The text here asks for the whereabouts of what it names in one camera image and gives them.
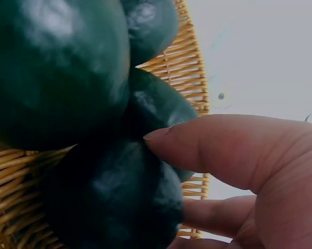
hand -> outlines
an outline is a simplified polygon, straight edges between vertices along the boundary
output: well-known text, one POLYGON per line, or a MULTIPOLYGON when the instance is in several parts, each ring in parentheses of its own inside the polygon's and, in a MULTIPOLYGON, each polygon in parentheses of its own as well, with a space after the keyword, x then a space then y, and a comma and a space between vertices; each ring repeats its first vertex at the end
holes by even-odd
POLYGON ((256 194, 185 201, 184 224, 233 240, 177 238, 171 249, 312 249, 312 124, 210 115, 145 140, 175 167, 256 194))

table surface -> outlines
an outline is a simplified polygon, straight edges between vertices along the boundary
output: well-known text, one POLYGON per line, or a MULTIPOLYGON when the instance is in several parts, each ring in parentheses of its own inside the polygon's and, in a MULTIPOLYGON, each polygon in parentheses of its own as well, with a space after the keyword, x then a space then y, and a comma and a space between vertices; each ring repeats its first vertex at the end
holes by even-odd
MULTIPOLYGON (((187 4, 206 62, 212 113, 302 121, 312 113, 312 0, 187 4)), ((247 194, 211 179, 210 199, 247 194)))

woven basket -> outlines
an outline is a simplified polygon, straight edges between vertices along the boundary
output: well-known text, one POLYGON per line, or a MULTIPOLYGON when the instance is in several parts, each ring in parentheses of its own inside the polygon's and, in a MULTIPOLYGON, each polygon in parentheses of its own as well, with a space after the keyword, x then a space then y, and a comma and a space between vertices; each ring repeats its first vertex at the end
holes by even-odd
MULTIPOLYGON (((206 115, 209 112, 207 81, 194 27, 184 0, 174 1, 181 20, 180 32, 162 55, 141 68, 167 81, 201 115, 206 115)), ((57 164, 69 149, 38 153, 0 148, 0 248, 64 247, 53 235, 44 213, 40 211, 42 203, 37 185, 39 169, 57 164)), ((185 198, 207 197, 208 184, 208 174, 194 175, 182 184, 185 198)), ((198 230, 184 226, 178 235, 200 238, 198 230)))

finger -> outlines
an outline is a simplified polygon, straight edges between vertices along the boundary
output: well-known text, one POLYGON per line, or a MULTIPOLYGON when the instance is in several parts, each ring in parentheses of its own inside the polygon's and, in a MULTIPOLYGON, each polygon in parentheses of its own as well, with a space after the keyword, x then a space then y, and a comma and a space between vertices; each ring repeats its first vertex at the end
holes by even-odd
POLYGON ((293 159, 289 149, 302 153, 311 139, 312 124, 246 115, 204 116, 145 136, 170 165, 255 193, 293 159))
POLYGON ((227 249, 228 243, 211 239, 189 240, 184 238, 176 238, 168 249, 227 249))
POLYGON ((233 238, 252 212, 255 200, 256 196, 226 200, 187 200, 183 206, 184 224, 233 238))

fingernail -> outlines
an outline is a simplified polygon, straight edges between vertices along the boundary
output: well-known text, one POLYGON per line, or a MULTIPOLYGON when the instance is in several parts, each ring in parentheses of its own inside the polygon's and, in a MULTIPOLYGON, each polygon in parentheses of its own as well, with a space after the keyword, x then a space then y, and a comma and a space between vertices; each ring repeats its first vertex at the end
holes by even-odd
POLYGON ((169 128, 162 128, 162 129, 150 132, 149 134, 145 135, 143 138, 144 140, 147 140, 147 141, 159 139, 160 137, 165 136, 168 133, 168 131, 169 131, 169 128))

